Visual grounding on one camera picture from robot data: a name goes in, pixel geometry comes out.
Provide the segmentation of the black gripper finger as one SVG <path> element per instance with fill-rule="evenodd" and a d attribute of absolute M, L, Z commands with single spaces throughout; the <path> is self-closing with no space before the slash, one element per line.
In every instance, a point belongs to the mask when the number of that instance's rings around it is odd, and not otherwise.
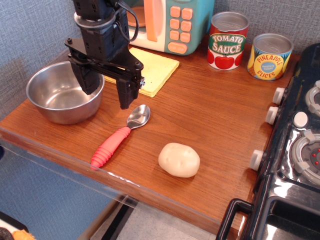
<path fill-rule="evenodd" d="M 97 72 L 74 62 L 71 62 L 71 68 L 81 89 L 87 95 L 92 94 L 100 85 L 100 75 Z"/>
<path fill-rule="evenodd" d="M 128 109 L 130 104 L 138 97 L 139 88 L 131 79 L 119 78 L 116 80 L 116 88 L 120 108 L 122 110 Z"/>

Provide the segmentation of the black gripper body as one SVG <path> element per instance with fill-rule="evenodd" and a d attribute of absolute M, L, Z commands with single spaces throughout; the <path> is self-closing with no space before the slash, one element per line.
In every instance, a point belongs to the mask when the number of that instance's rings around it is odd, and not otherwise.
<path fill-rule="evenodd" d="M 81 31 L 81 38 L 68 38 L 65 45 L 70 61 L 98 74 L 130 79 L 142 88 L 143 64 L 129 51 L 132 41 L 128 16 L 125 11 L 107 11 L 103 14 L 77 11 L 73 15 Z"/>

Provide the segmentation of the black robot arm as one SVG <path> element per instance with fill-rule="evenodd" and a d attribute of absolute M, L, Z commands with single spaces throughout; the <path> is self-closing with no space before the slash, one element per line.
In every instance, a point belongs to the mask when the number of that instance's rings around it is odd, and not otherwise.
<path fill-rule="evenodd" d="M 129 43 L 138 36 L 136 29 L 129 36 L 127 14 L 134 11 L 122 0 L 75 0 L 74 21 L 81 38 L 68 38 L 72 71 L 87 94 L 98 88 L 99 75 L 116 80 L 121 109 L 128 109 L 144 85 L 144 65 L 129 51 Z"/>

